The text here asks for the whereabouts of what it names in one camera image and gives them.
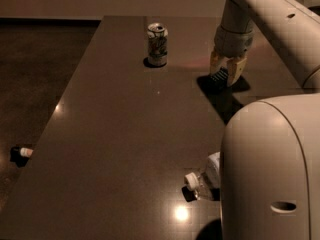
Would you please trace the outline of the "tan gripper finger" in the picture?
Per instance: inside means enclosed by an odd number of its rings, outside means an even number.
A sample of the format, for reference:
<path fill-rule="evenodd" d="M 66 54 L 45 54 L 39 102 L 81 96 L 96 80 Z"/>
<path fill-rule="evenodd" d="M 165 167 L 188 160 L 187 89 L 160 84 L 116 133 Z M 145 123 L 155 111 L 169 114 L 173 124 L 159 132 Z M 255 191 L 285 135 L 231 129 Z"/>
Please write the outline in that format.
<path fill-rule="evenodd" d="M 247 63 L 247 57 L 234 57 L 227 61 L 228 79 L 227 86 L 235 84 L 240 78 Z"/>
<path fill-rule="evenodd" d="M 210 74 L 214 74 L 220 70 L 224 56 L 219 54 L 216 49 L 213 49 L 210 55 Z"/>

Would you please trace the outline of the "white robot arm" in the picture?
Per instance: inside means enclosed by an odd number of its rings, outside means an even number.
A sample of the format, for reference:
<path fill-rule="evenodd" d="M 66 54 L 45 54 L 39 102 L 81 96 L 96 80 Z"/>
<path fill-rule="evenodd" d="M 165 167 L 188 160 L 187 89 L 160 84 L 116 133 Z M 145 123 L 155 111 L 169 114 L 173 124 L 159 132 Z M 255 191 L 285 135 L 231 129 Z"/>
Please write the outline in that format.
<path fill-rule="evenodd" d="M 295 0 L 233 1 L 304 91 L 253 102 L 228 122 L 223 240 L 320 240 L 319 17 Z"/>

